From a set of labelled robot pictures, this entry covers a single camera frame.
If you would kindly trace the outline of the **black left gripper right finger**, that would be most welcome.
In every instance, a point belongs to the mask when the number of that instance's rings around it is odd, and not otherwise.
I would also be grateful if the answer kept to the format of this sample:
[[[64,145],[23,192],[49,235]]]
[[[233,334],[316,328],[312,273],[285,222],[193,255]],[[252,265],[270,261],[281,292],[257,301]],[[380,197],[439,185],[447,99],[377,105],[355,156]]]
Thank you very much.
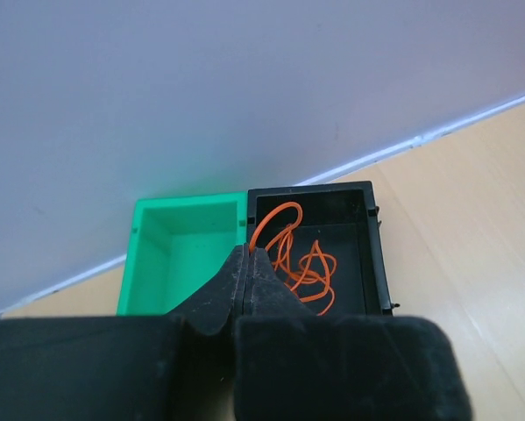
[[[256,247],[247,264],[243,315],[314,316],[315,313],[278,278],[267,251]]]

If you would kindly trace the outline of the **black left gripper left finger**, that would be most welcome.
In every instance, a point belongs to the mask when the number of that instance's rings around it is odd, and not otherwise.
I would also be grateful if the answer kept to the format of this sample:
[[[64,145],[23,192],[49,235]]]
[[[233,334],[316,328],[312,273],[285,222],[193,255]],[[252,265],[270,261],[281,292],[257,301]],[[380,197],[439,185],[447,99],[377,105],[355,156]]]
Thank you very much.
[[[232,335],[243,313],[247,245],[235,246],[221,268],[195,293],[169,311],[206,337]]]

